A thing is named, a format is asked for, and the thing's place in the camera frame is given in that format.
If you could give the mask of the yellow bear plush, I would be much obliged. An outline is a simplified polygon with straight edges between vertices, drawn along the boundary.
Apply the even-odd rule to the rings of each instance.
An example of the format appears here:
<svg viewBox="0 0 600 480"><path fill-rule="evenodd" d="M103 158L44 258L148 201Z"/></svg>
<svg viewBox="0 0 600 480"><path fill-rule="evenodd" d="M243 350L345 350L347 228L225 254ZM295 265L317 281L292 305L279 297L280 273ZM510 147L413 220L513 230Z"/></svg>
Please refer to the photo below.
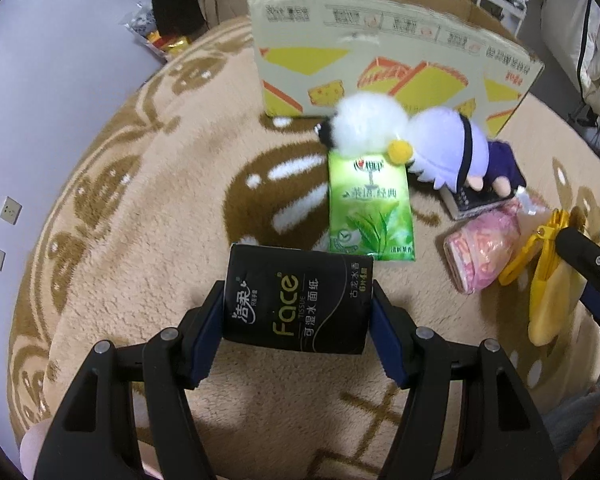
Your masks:
<svg viewBox="0 0 600 480"><path fill-rule="evenodd" d="M528 337L535 347L552 342L562 331L584 291L585 279L557 253L557 235L567 228L585 234L585 214L554 209L547 222L535 228L516 256L498 274L498 282L513 283L538 258L529 290Z"/></svg>

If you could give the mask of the pink packet bag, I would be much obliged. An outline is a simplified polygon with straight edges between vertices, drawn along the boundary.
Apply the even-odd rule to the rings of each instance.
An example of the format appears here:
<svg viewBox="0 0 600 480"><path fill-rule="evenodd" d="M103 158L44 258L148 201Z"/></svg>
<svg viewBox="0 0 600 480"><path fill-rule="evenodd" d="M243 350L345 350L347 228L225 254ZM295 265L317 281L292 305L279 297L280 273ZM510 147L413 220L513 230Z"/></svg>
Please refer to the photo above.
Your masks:
<svg viewBox="0 0 600 480"><path fill-rule="evenodd" d="M465 295L490 286L520 237L516 212L494 208L445 237L443 251L456 288Z"/></svg>

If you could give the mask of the purple haired plush doll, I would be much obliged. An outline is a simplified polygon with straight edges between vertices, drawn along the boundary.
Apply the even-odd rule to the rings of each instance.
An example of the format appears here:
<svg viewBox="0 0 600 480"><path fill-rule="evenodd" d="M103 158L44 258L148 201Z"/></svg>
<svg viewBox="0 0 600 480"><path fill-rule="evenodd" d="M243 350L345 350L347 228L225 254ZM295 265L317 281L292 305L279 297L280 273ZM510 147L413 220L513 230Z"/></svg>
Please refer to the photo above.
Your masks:
<svg viewBox="0 0 600 480"><path fill-rule="evenodd" d="M437 190L490 188L507 197L527 185L512 147L488 139L475 122L452 108L431 107L411 117L405 140L413 149L407 170Z"/></svg>

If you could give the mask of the green tissue pack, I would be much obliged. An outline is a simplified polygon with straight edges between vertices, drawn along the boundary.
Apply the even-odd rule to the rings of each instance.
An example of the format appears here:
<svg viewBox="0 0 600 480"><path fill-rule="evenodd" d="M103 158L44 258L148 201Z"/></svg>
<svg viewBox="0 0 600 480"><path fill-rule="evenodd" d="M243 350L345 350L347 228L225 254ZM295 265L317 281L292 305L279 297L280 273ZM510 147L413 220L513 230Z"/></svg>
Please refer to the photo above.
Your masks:
<svg viewBox="0 0 600 480"><path fill-rule="evenodd" d="M406 170L382 155L328 154L329 250L378 261L413 261Z"/></svg>

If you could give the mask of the white fluffy plush chick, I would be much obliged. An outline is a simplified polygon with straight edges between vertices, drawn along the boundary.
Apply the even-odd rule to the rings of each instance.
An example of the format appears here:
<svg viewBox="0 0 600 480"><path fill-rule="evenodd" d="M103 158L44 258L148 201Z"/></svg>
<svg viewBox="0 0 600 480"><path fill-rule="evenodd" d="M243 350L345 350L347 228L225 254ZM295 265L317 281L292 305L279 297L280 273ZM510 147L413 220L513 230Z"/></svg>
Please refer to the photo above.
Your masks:
<svg viewBox="0 0 600 480"><path fill-rule="evenodd" d="M392 96L363 91L340 100L314 130L321 144L341 157L385 155L393 165L405 166L414 156L409 125L407 112Z"/></svg>

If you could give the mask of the small dark book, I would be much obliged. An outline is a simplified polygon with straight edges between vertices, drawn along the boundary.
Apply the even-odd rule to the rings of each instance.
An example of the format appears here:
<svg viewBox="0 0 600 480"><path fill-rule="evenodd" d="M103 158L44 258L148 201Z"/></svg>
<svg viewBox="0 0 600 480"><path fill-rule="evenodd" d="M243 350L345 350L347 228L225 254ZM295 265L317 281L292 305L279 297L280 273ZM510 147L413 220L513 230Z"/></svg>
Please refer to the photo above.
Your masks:
<svg viewBox="0 0 600 480"><path fill-rule="evenodd" d="M442 202L450 217L454 221L466 220L477 217L494 208L502 206L514 197L514 193L507 196L499 196L493 188L484 188L476 192L472 188L463 186L456 193L453 193L446 186L439 190Z"/></svg>

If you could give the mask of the beige patterned carpet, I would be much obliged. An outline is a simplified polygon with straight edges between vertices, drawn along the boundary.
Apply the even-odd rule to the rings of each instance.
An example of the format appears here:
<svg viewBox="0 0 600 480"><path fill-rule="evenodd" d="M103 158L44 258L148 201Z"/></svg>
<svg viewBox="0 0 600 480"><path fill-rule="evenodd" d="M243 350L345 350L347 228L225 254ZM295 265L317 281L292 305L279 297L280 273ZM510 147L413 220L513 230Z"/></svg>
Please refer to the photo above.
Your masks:
<svg viewBox="0 0 600 480"><path fill-rule="evenodd" d="M133 94L60 193L20 286L9 338L9 417L33 471L50 419L97 341L138 344L181 321L226 272L235 243L328 245L327 162L314 123L263 111L251 26L208 32ZM416 258L376 280L442 337L500 342L541 412L600 379L600 331L585 308L548 346L528 339L530 274L460 294L442 252L453 231L412 182ZM373 479L406 394L373 348L309 356L221 344L187 396L227 479Z"/></svg>

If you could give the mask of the cream recliner chair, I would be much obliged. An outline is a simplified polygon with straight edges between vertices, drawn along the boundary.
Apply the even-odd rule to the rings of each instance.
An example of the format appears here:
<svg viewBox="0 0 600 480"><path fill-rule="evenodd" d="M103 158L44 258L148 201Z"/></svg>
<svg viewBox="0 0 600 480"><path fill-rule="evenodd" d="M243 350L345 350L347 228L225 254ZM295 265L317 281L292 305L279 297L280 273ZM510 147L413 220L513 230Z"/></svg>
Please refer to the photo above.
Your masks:
<svg viewBox="0 0 600 480"><path fill-rule="evenodd" d="M544 0L541 32L582 101L600 118L600 6L595 0Z"/></svg>

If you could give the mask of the white rolling cart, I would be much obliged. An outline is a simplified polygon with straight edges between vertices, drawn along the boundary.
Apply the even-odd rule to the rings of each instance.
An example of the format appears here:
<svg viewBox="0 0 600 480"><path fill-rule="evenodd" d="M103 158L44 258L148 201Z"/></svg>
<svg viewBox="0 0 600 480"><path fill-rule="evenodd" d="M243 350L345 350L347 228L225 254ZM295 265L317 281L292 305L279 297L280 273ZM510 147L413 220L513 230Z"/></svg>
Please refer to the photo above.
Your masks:
<svg viewBox="0 0 600 480"><path fill-rule="evenodd" d="M528 0L476 0L476 5L489 12L515 37L528 11Z"/></svg>

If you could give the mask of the cardboard box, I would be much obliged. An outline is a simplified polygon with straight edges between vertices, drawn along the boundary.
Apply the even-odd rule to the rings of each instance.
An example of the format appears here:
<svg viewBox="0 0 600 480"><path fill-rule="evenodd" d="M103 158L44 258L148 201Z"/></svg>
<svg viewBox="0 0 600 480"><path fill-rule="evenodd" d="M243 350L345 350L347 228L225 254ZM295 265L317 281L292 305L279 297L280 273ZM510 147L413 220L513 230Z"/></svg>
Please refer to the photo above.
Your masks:
<svg viewBox="0 0 600 480"><path fill-rule="evenodd" d="M454 108L491 138L544 64L469 0L247 0L266 114L318 117L346 96L414 115Z"/></svg>

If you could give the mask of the snack bag on floor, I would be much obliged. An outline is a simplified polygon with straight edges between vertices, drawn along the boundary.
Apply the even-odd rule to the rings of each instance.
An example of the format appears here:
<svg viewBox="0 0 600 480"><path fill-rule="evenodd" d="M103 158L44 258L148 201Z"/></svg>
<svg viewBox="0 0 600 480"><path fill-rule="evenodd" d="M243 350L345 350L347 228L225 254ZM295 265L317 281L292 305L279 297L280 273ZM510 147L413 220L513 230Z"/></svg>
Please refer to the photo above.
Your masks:
<svg viewBox="0 0 600 480"><path fill-rule="evenodd" d="M120 24L158 58L170 61L190 45L186 36L163 35L159 32L154 10L150 4L138 2L136 8L126 14Z"/></svg>

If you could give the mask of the upper wall socket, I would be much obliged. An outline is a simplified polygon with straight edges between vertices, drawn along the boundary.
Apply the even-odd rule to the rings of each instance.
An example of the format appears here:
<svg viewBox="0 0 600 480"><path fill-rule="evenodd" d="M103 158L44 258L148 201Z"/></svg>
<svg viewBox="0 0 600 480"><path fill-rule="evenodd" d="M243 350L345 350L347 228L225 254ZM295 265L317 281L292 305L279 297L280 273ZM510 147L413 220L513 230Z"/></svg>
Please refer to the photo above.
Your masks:
<svg viewBox="0 0 600 480"><path fill-rule="evenodd" d="M11 226L14 226L18 221L21 211L22 205L10 196L6 196L1 206L0 218Z"/></svg>

